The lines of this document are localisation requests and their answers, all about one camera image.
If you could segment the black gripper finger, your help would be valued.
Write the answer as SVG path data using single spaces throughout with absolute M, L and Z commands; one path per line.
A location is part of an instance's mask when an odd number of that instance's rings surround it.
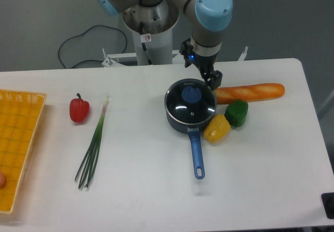
M 211 70 L 209 73 L 208 87 L 211 90 L 216 90 L 220 87 L 222 81 L 222 73 L 218 70 Z
M 206 86 L 211 89 L 211 70 L 200 69 L 200 74 Z

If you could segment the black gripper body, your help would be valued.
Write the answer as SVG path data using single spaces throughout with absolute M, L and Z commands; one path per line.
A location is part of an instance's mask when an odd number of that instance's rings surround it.
M 182 42 L 180 54 L 185 61 L 185 67 L 194 64 L 201 73 L 211 73 L 216 61 L 217 51 L 215 48 L 205 48 L 197 45 L 192 39 Z

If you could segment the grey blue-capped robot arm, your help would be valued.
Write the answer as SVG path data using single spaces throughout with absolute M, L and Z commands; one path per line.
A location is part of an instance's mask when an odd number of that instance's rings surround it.
M 210 89 L 221 85 L 222 73 L 214 69 L 222 32 L 232 18 L 232 0 L 98 0 L 110 15 L 122 15 L 132 31 L 140 65 L 168 64 L 172 58 L 172 28 L 183 14 L 191 37 L 181 43 L 185 66 L 195 65 Z

